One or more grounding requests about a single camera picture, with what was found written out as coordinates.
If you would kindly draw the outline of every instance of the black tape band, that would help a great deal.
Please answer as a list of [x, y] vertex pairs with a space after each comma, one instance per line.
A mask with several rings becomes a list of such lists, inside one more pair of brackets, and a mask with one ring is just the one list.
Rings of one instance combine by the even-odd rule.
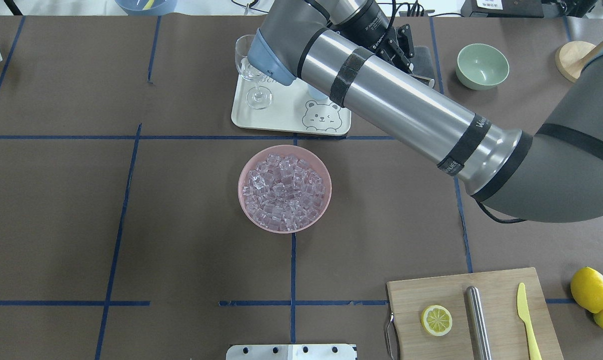
[[308, 52], [311, 50], [311, 47], [313, 47], [313, 44], [315, 44], [315, 41], [317, 41], [317, 38], [319, 38], [320, 35], [324, 34], [324, 32], [328, 29], [329, 28], [327, 27], [322, 27], [321, 29], [317, 30], [306, 44], [306, 47], [303, 48], [301, 56], [299, 57], [299, 62], [297, 63], [297, 77], [299, 79], [302, 78], [302, 68], [304, 68], [304, 61], [306, 61], [306, 55], [308, 55]]
[[446, 155], [446, 157], [437, 164], [439, 170], [444, 173], [455, 176], [457, 173], [462, 171], [466, 160], [480, 146], [480, 143], [486, 137], [486, 134], [491, 129], [491, 122], [488, 119], [475, 114], [475, 117], [470, 122], [470, 125], [463, 132], [459, 141], [452, 147], [452, 150]]
[[373, 53], [368, 51], [366, 48], [359, 46], [352, 54], [348, 55], [348, 58], [343, 62], [333, 84], [330, 87], [330, 100], [344, 107], [344, 98], [346, 93], [353, 84], [357, 73], [364, 66], [364, 63], [368, 58], [372, 57]]
[[512, 150], [508, 160], [505, 161], [505, 164], [502, 165], [499, 171], [497, 171], [493, 178], [491, 178], [480, 191], [477, 191], [472, 195], [472, 198], [481, 203], [502, 189], [504, 184], [506, 184], [519, 168], [519, 165], [524, 161], [524, 158], [528, 154], [528, 150], [531, 149], [531, 145], [533, 145], [533, 137], [526, 132], [521, 132], [521, 137], [519, 137], [519, 141], [517, 141], [517, 145]]
[[544, 123], [544, 125], [539, 128], [539, 131], [537, 131], [537, 134], [559, 139], [560, 141], [569, 143], [570, 145], [603, 160], [603, 141], [597, 137], [592, 137], [579, 130], [557, 125], [556, 123]]
[[329, 14], [329, 12], [322, 5], [320, 5], [319, 2], [317, 2], [315, 0], [304, 0], [304, 2], [308, 3], [308, 5], [310, 5], [311, 7], [315, 8], [315, 10], [320, 12], [322, 14], [322, 16], [324, 16], [324, 18], [326, 18], [326, 21], [329, 21], [331, 19], [331, 14]]

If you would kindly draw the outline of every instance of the cutting board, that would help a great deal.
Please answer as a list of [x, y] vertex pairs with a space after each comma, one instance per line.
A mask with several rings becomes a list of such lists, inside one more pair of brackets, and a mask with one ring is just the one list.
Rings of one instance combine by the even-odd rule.
[[[471, 285], [480, 291], [492, 358], [527, 360], [526, 329], [517, 316], [519, 283], [526, 285], [532, 328], [542, 359], [563, 360], [535, 268], [388, 282], [390, 309], [395, 314], [402, 360], [474, 359], [464, 297], [466, 288]], [[441, 305], [450, 312], [452, 329], [448, 334], [432, 336], [423, 330], [421, 313], [429, 305]]]

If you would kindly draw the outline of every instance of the white label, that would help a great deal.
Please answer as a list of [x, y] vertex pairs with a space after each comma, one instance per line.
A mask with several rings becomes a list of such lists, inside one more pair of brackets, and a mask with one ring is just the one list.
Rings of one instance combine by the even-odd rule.
[[477, 0], [477, 6], [484, 9], [503, 10], [501, 0]]

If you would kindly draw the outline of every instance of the blue tape line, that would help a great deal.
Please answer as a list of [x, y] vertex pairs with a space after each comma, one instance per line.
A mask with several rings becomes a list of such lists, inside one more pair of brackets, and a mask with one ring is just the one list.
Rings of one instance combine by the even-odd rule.
[[[444, 94], [444, 82], [442, 80], [442, 69], [439, 64], [439, 51], [437, 50], [437, 37], [435, 35], [435, 22], [432, 17], [428, 17], [430, 22], [430, 35], [432, 37], [432, 50], [434, 52], [434, 63], [437, 68], [437, 80], [439, 81], [439, 93]], [[455, 184], [455, 196], [457, 198], [457, 210], [459, 211], [459, 218], [461, 219], [461, 228], [463, 230], [463, 242], [466, 248], [466, 268], [468, 273], [473, 272], [473, 260], [471, 258], [471, 247], [468, 243], [468, 228], [466, 227], [466, 216], [464, 216], [464, 204], [462, 203], [462, 192], [460, 191], [460, 183], [457, 177], [453, 177]]]
[[292, 241], [290, 242], [290, 343], [297, 342], [295, 335], [295, 306], [297, 297], [297, 287], [295, 285], [297, 278], [297, 235], [292, 233]]
[[564, 16], [563, 18], [564, 28], [566, 29], [566, 39], [568, 39], [568, 42], [570, 43], [571, 41], [573, 41], [573, 35], [571, 34], [571, 27], [569, 27], [569, 18], [567, 18], [566, 16]]
[[155, 62], [155, 50], [157, 50], [157, 39], [160, 35], [160, 24], [162, 16], [157, 16], [157, 25], [155, 25], [155, 38], [152, 41], [152, 50], [150, 51], [150, 63], [148, 63], [148, 83], [152, 84], [151, 75], [153, 74], [153, 62]]
[[103, 306], [102, 322], [99, 328], [99, 337], [97, 338], [97, 348], [95, 350], [95, 360], [100, 360], [101, 347], [104, 342], [104, 333], [106, 331], [106, 323], [108, 319], [108, 306]]
[[297, 300], [298, 306], [383, 306], [388, 300]]
[[144, 135], [143, 141], [284, 141], [292, 136], [249, 136], [249, 135]]
[[468, 228], [466, 228], [466, 216], [464, 216], [464, 203], [462, 202], [462, 192], [460, 191], [460, 182], [457, 176], [453, 177], [455, 182], [455, 196], [457, 196], [457, 210], [461, 218], [461, 228], [463, 229], [463, 243], [466, 248], [466, 267], [468, 273], [473, 272], [473, 259], [471, 258], [471, 246], [468, 244]]
[[[133, 141], [135, 135], [0, 135], [0, 140], [107, 140], [107, 141]], [[393, 141], [392, 136], [280, 136], [280, 135], [141, 135], [142, 141]]]
[[150, 301], [110, 301], [108, 306], [150, 306]]
[[19, 22], [19, 27], [17, 28], [17, 32], [15, 34], [15, 38], [13, 39], [13, 44], [10, 47], [10, 51], [8, 56], [6, 57], [6, 62], [4, 63], [4, 68], [1, 69], [0, 75], [0, 89], [2, 88], [2, 83], [4, 82], [4, 77], [6, 76], [6, 71], [9, 69], [9, 64], [11, 63], [11, 59], [13, 59], [13, 52], [18, 45], [18, 39], [20, 39], [20, 34], [22, 27], [24, 26], [24, 20], [26, 20], [25, 16], [22, 16], [21, 21]]
[[231, 300], [220, 301], [219, 306], [230, 308], [233, 306], [290, 306], [290, 300]]
[[571, 298], [547, 298], [546, 304], [576, 304], [577, 302]]
[[99, 329], [99, 337], [97, 339], [97, 348], [95, 351], [95, 360], [100, 360], [101, 348], [104, 342], [104, 333], [108, 319], [108, 308], [110, 297], [113, 292], [113, 283], [115, 282], [115, 273], [117, 269], [117, 259], [119, 257], [119, 248], [122, 244], [122, 234], [124, 232], [124, 219], [126, 218], [126, 210], [128, 209], [128, 196], [131, 193], [131, 180], [133, 179], [133, 171], [135, 170], [135, 159], [137, 159], [137, 148], [140, 143], [140, 133], [142, 132], [141, 123], [137, 126], [137, 134], [135, 135], [135, 144], [132, 147], [132, 157], [130, 157], [130, 167], [128, 168], [128, 178], [126, 180], [126, 191], [123, 195], [123, 205], [121, 205], [121, 215], [119, 216], [119, 228], [117, 229], [117, 240], [114, 243], [114, 253], [112, 254], [112, 264], [110, 266], [110, 276], [108, 278], [108, 287], [105, 293], [105, 304], [103, 305], [102, 323]]
[[[91, 300], [0, 300], [0, 306], [104, 306]], [[150, 306], [150, 301], [110, 301], [110, 306]]]
[[439, 66], [439, 52], [437, 51], [437, 38], [435, 36], [435, 23], [431, 16], [428, 16], [430, 22], [430, 36], [432, 37], [432, 51], [434, 52], [434, 63], [437, 67], [437, 81], [439, 82], [439, 93], [444, 93], [444, 82], [442, 81], [442, 70]]
[[103, 141], [103, 140], [116, 140], [116, 141], [132, 141], [135, 139], [134, 135], [0, 135], [0, 140], [20, 140], [20, 141], [34, 141], [34, 140], [80, 140], [80, 141]]

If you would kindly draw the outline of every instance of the pink bowl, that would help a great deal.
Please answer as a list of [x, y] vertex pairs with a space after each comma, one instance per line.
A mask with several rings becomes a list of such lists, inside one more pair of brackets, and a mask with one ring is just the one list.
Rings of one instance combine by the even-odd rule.
[[[255, 170], [255, 166], [258, 164], [258, 162], [265, 161], [266, 157], [269, 154], [277, 154], [280, 157], [286, 157], [287, 155], [295, 155], [295, 157], [297, 157], [299, 159], [304, 159], [308, 162], [308, 164], [310, 164], [310, 168], [312, 170], [314, 170], [317, 173], [317, 175], [319, 175], [322, 178], [323, 184], [326, 187], [326, 193], [324, 194], [324, 200], [326, 201], [326, 203], [324, 203], [324, 207], [322, 207], [319, 210], [319, 216], [317, 216], [316, 219], [314, 219], [313, 221], [311, 221], [311, 223], [309, 223], [308, 225], [306, 225], [302, 228], [299, 228], [299, 229], [293, 230], [293, 231], [271, 230], [270, 228], [265, 228], [262, 225], [260, 225], [260, 223], [256, 222], [251, 217], [248, 210], [246, 210], [246, 203], [244, 201], [244, 195], [242, 194], [242, 187], [244, 187], [248, 183], [247, 179], [249, 177], [249, 171]], [[246, 214], [246, 216], [250, 219], [250, 221], [252, 221], [255, 225], [257, 225], [261, 229], [268, 230], [271, 233], [276, 233], [276, 234], [295, 233], [296, 231], [302, 231], [302, 230], [308, 229], [309, 227], [311, 227], [311, 225], [317, 223], [317, 221], [322, 217], [322, 215], [324, 215], [324, 212], [326, 212], [327, 207], [329, 207], [329, 203], [331, 202], [332, 192], [333, 192], [333, 185], [331, 182], [331, 174], [329, 174], [329, 170], [326, 168], [326, 165], [324, 165], [324, 162], [322, 162], [322, 160], [320, 160], [320, 158], [317, 157], [317, 155], [315, 155], [314, 153], [306, 150], [303, 147], [294, 146], [294, 145], [272, 146], [269, 148], [265, 148], [264, 150], [261, 150], [260, 152], [256, 153], [256, 155], [254, 155], [250, 160], [248, 160], [248, 162], [246, 163], [246, 166], [244, 166], [244, 169], [241, 171], [241, 174], [239, 175], [239, 182], [237, 183], [237, 197], [239, 198], [239, 204], [241, 205], [241, 209], [244, 210], [244, 214]]]

